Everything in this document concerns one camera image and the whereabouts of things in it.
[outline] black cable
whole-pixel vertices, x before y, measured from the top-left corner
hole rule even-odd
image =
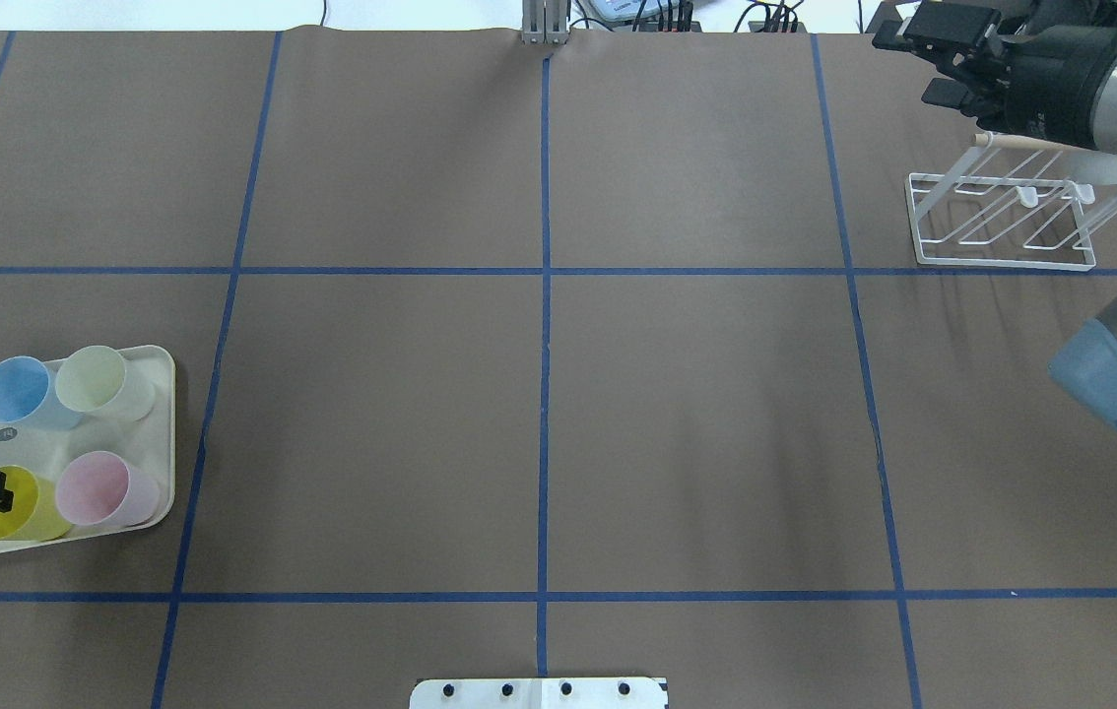
[[[787,7],[779,3],[776,8],[773,9],[773,19],[770,20],[771,23],[765,23],[761,27],[761,31],[785,31],[785,23],[787,23]]]
[[[795,4],[785,4],[785,1],[783,0],[782,6],[785,9],[785,12],[784,17],[782,18],[783,22],[782,31],[791,31],[791,32],[799,31],[799,12],[796,12],[796,10],[799,9],[799,6],[803,3],[804,0],[799,0],[798,3]],[[791,23],[791,29],[789,30],[785,29],[785,23],[787,22]]]
[[[633,31],[637,31],[637,26],[639,22],[641,22],[641,13],[645,11],[646,11],[646,0],[641,0],[641,3],[638,6],[637,17],[633,18]]]
[[[771,6],[766,4],[766,3],[751,3],[751,4],[748,4],[746,7],[745,10],[743,10],[743,13],[737,17],[737,22],[734,26],[734,31],[735,32],[738,31],[739,29],[743,29],[743,20],[746,19],[746,16],[751,15],[752,10],[756,9],[756,8],[764,8],[764,23],[765,23],[765,26],[767,26],[767,23],[770,23],[770,8],[771,8]]]
[[[576,27],[577,23],[581,23],[581,22],[595,23],[595,26],[607,28],[608,31],[615,31],[614,27],[609,26],[609,23],[603,22],[603,20],[599,20],[599,19],[594,19],[594,18],[577,18],[575,20],[572,20],[571,26],[572,27]]]

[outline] black wire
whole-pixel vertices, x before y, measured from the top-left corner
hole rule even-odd
[[[637,31],[637,26],[641,22],[641,13],[646,11],[646,0],[641,0],[641,4],[638,6],[638,15],[633,18],[633,31]]]
[[[737,17],[737,23],[734,26],[734,31],[743,29],[743,20],[746,19],[747,15],[752,13],[753,9],[764,8],[764,23],[767,26],[770,23],[770,6],[765,3],[751,3],[743,10],[743,13]]]
[[[603,22],[603,20],[595,20],[594,18],[577,18],[575,20],[572,20],[571,26],[572,27],[576,27],[577,23],[581,23],[581,22],[585,22],[585,23],[593,22],[593,23],[595,23],[595,26],[607,28],[608,31],[615,31],[614,27],[609,26],[609,23]]]
[[[771,19],[771,22],[773,23],[771,26],[770,23],[765,23],[764,27],[761,27],[761,31],[785,31],[785,23],[787,23],[787,12],[789,12],[787,7],[779,3],[779,6],[776,6],[776,8],[773,9],[773,19]]]

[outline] white plate with holes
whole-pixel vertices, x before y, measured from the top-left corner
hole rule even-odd
[[[31,430],[6,427],[0,423],[0,466],[20,466],[32,475],[58,481],[64,468],[73,458],[90,450],[112,450],[134,463],[141,471],[153,476],[163,492],[165,504],[152,519],[131,528],[74,528],[61,538],[50,542],[0,542],[0,554],[22,548],[78,542],[127,530],[147,529],[165,519],[174,496],[174,425],[176,406],[176,375],[172,355],[163,346],[143,345],[118,349],[123,357],[135,364],[152,381],[156,400],[152,412],[140,421],[106,421],[95,416],[82,418],[77,428],[68,431]],[[46,367],[58,371],[63,360],[52,360]]]
[[[410,709],[668,709],[661,678],[424,680]]]

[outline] yellow cup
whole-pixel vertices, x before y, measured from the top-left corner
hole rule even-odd
[[[46,542],[67,533],[71,525],[55,510],[55,483],[20,466],[1,466],[11,490],[11,511],[0,512],[1,542]]]

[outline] white wire rack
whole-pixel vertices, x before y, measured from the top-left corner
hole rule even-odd
[[[1002,152],[1019,161],[985,175]],[[1091,237],[1117,214],[1117,188],[1097,202],[1094,185],[1053,180],[1059,159],[1079,148],[1013,135],[980,134],[945,174],[905,181],[919,264],[1086,271],[1097,265]],[[954,217],[954,212],[973,214]]]

